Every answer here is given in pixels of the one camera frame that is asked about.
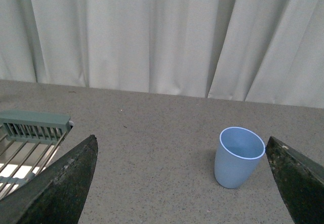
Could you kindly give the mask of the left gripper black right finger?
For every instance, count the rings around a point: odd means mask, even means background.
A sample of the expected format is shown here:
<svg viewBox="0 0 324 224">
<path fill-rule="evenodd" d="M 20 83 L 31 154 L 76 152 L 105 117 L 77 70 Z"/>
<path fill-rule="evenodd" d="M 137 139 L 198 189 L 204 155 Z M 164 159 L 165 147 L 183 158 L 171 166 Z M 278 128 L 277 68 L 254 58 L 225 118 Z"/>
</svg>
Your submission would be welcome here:
<svg viewBox="0 0 324 224">
<path fill-rule="evenodd" d="M 323 166 L 270 137 L 267 159 L 294 223 L 323 223 Z"/>
</svg>

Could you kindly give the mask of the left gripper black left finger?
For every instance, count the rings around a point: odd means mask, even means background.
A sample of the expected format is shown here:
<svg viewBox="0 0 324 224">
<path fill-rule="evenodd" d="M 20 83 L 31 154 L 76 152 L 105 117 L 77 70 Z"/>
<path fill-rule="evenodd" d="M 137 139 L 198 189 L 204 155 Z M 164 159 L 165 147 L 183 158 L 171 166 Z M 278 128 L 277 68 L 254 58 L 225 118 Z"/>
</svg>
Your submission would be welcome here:
<svg viewBox="0 0 324 224">
<path fill-rule="evenodd" d="M 91 135 L 1 199 L 1 223 L 78 223 L 97 156 L 97 139 Z"/>
</svg>

